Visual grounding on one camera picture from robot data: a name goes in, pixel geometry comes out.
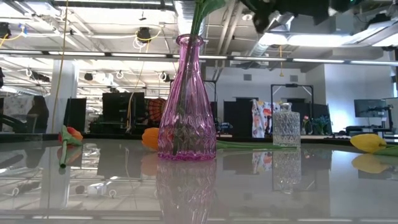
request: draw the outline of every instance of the yellow tulip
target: yellow tulip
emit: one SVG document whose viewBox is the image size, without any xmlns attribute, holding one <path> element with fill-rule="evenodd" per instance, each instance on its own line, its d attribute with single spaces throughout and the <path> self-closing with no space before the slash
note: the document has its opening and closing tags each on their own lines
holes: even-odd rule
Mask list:
<svg viewBox="0 0 398 224">
<path fill-rule="evenodd" d="M 375 153 L 387 146 L 386 141 L 377 134 L 360 134 L 352 137 L 350 142 L 355 148 L 368 153 Z"/>
<path fill-rule="evenodd" d="M 142 135 L 142 144 L 153 151 L 159 149 L 157 137 L 159 136 L 159 128 L 148 128 Z"/>
<path fill-rule="evenodd" d="M 380 174 L 388 169 L 388 165 L 382 164 L 380 160 L 372 154 L 363 154 L 355 158 L 352 162 L 353 167 L 370 174 Z"/>
</svg>

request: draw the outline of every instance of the ceiling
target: ceiling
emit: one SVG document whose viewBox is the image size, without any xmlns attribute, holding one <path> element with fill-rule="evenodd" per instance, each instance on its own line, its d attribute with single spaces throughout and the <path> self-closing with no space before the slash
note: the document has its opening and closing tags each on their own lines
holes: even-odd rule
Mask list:
<svg viewBox="0 0 398 224">
<path fill-rule="evenodd" d="M 131 8 L 110 8 L 104 4 L 90 5 L 80 4 L 71 1 L 67 14 L 67 29 L 65 50 L 90 51 L 90 52 L 148 52 L 161 54 L 178 54 L 179 46 L 175 39 L 179 35 L 178 19 L 174 11 L 168 10 L 173 5 L 172 1 L 166 1 L 166 10 L 148 9 L 149 4 L 142 5 L 143 9 Z M 239 52 L 247 55 L 261 38 L 252 24 L 252 20 L 245 21 L 242 15 L 247 11 L 244 7 L 239 7 L 241 3 L 234 3 L 234 7 L 229 5 L 212 12 L 205 19 L 205 30 L 203 38 L 205 46 L 202 54 L 222 54 L 218 52 L 223 27 L 228 20 L 229 10 L 233 9 L 229 26 L 224 38 L 226 54 Z M 65 25 L 65 2 L 47 1 L 46 4 L 28 4 L 28 11 L 35 14 L 26 13 L 26 7 L 21 7 L 19 3 L 0 1 L 0 22 L 10 22 L 11 37 L 16 37 L 20 32 L 21 24 L 27 28 L 27 33 L 13 41 L 5 41 L 2 49 L 19 50 L 62 50 L 63 28 Z M 363 9 L 377 10 L 390 6 L 391 1 L 367 1 Z M 305 16 L 294 19 L 306 20 Z M 137 46 L 135 44 L 135 34 L 140 27 L 149 27 L 152 37 L 148 45 Z M 268 47 L 264 52 L 273 57 L 301 57 L 301 58 L 322 58 L 333 51 L 330 47 L 300 47 L 283 45 L 278 47 Z M 363 59 L 374 59 L 372 55 L 359 55 Z M 80 85 L 97 85 L 95 81 L 87 82 L 84 80 L 86 72 L 104 72 L 114 75 L 114 82 L 117 85 L 145 85 L 145 86 L 169 86 L 159 80 L 162 72 L 168 73 L 173 77 L 178 69 L 177 62 L 140 62 L 140 61 L 110 61 L 110 60 L 77 60 L 80 67 Z M 40 81 L 30 80 L 26 75 L 29 68 L 42 73 L 51 78 L 53 61 L 50 58 L 0 58 L 0 66 L 5 71 L 5 83 L 41 83 Z M 284 68 L 303 68 L 306 63 L 285 63 Z M 272 70 L 280 67 L 280 63 L 270 63 L 268 69 Z M 122 72 L 122 78 L 116 78 L 117 72 Z M 49 87 L 25 87 L 34 91 L 49 92 Z M 79 90 L 79 94 L 98 94 L 107 89 L 90 90 L 88 93 Z"/>
</svg>

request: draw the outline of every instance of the reflective table surface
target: reflective table surface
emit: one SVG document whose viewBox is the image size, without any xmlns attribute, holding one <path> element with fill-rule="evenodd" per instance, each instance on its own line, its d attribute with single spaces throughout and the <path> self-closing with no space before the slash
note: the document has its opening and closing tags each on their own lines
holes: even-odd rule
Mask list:
<svg viewBox="0 0 398 224">
<path fill-rule="evenodd" d="M 398 223 L 398 158 L 351 147 L 169 162 L 140 141 L 0 144 L 0 223 Z"/>
</svg>

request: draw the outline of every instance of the exposed ceiling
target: exposed ceiling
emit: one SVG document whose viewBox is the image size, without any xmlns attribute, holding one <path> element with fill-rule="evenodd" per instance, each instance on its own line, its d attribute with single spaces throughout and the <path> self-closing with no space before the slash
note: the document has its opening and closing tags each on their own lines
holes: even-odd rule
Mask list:
<svg viewBox="0 0 398 224">
<path fill-rule="evenodd" d="M 102 51 L 102 52 L 149 52 L 161 54 L 177 54 L 179 46 L 175 39 L 179 35 L 178 15 L 175 12 L 173 1 L 131 1 L 130 4 L 106 3 L 111 1 L 72 1 L 67 15 L 66 50 L 73 51 Z M 363 27 L 362 20 L 368 20 L 381 10 L 391 8 L 391 1 L 365 1 L 364 4 L 354 9 L 359 11 L 355 17 L 347 12 L 351 18 L 352 28 L 357 25 Z M 227 6 L 212 12 L 204 21 L 205 30 L 203 38 L 205 46 L 202 54 L 231 54 L 239 52 L 241 55 L 250 54 L 261 36 L 253 27 L 252 20 L 244 20 L 245 7 L 240 2 L 231 1 Z M 20 25 L 27 27 L 27 33 L 13 41 L 5 41 L 2 49 L 19 50 L 55 50 L 62 49 L 63 27 L 65 25 L 65 1 L 1 1 L 0 0 L 0 22 L 9 22 L 11 37 L 16 37 L 20 32 Z M 335 17 L 314 27 L 310 18 L 298 16 L 292 21 L 291 30 L 300 29 L 302 33 L 312 32 L 328 34 L 337 33 L 341 22 Z M 334 32 L 330 30 L 330 24 L 334 24 Z M 140 27 L 149 27 L 152 37 L 149 45 L 137 46 L 135 44 L 136 32 Z M 330 58 L 334 54 L 332 47 L 303 47 L 282 45 L 280 48 L 268 46 L 264 54 L 273 57 L 301 57 L 301 58 Z M 375 59 L 374 54 L 364 54 L 358 50 L 357 59 Z M 81 69 L 80 84 L 96 85 L 100 83 L 86 82 L 86 72 L 112 73 L 115 77 L 118 71 L 122 71 L 123 77 L 115 78 L 118 85 L 146 85 L 146 86 L 168 86 L 159 80 L 159 74 L 166 72 L 174 75 L 178 69 L 177 62 L 123 62 L 107 60 L 77 60 Z M 29 80 L 26 69 L 32 69 L 51 78 L 52 59 L 48 58 L 0 58 L 0 66 L 3 67 L 5 83 L 37 83 Z M 305 63 L 286 63 L 284 68 L 305 68 Z M 279 68 L 280 63 L 269 63 L 268 69 Z M 29 87 L 31 90 L 48 92 L 49 89 Z M 79 94 L 101 94 L 107 90 L 80 90 Z"/>
</svg>

